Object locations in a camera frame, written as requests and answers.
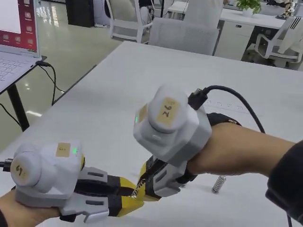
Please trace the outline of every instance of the power outlet strip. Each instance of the power outlet strip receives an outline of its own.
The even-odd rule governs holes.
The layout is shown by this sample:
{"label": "power outlet strip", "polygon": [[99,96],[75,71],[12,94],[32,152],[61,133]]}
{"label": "power outlet strip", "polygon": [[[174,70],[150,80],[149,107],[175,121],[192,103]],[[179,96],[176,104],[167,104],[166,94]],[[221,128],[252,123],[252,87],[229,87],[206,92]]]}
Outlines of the power outlet strip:
{"label": "power outlet strip", "polygon": [[[234,112],[239,112],[239,113],[246,113],[250,114],[247,110],[247,108],[244,105],[238,104],[234,105],[228,102],[221,102],[221,101],[216,101],[213,99],[207,99],[207,101],[204,103],[205,106],[208,107],[213,107],[213,108],[218,108],[218,109],[224,109],[224,110],[230,110]],[[257,111],[254,107],[252,107],[254,112],[256,113],[257,116],[262,116],[262,114]]]}

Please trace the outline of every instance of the potted plant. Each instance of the potted plant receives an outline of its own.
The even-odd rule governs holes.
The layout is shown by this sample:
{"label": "potted plant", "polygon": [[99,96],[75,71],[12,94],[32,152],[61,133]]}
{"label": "potted plant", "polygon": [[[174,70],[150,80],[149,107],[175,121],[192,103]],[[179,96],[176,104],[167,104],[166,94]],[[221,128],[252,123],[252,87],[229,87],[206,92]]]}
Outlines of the potted plant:
{"label": "potted plant", "polygon": [[251,17],[261,11],[260,0],[237,0],[237,7],[243,11],[243,15]]}

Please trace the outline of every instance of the metal spring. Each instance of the metal spring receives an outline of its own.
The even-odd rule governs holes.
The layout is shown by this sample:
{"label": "metal spring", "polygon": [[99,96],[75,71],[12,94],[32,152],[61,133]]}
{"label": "metal spring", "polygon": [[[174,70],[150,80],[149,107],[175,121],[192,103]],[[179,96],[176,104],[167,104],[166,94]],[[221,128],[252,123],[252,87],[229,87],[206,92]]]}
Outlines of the metal spring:
{"label": "metal spring", "polygon": [[136,186],[136,188],[134,189],[131,197],[134,199],[137,199],[137,195],[139,193],[140,188],[145,184],[145,179],[142,179]]}
{"label": "metal spring", "polygon": [[219,190],[222,188],[225,181],[226,181],[226,176],[219,176],[216,183],[214,183],[214,186],[212,188],[212,192],[214,194],[218,194]]}

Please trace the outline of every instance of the laptop screen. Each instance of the laptop screen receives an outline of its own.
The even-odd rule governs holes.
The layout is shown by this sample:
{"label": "laptop screen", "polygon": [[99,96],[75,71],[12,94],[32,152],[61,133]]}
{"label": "laptop screen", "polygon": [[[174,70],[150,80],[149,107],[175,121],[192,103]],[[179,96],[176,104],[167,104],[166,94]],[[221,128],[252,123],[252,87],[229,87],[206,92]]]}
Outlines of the laptop screen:
{"label": "laptop screen", "polygon": [[35,0],[0,0],[0,44],[37,52]]}

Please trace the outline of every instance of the hand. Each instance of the hand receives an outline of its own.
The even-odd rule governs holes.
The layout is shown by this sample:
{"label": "hand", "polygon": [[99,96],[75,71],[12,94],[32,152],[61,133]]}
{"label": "hand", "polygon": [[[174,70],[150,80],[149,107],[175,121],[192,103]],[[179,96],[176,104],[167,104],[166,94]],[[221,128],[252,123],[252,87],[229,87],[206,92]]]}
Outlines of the hand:
{"label": "hand", "polygon": [[213,127],[202,151],[188,162],[192,174],[268,176],[294,143],[232,123]]}
{"label": "hand", "polygon": [[227,5],[230,2],[230,0],[223,0],[223,5]]}
{"label": "hand", "polygon": [[9,227],[35,227],[60,215],[57,208],[30,208],[16,202],[14,190],[0,198],[0,210]]}

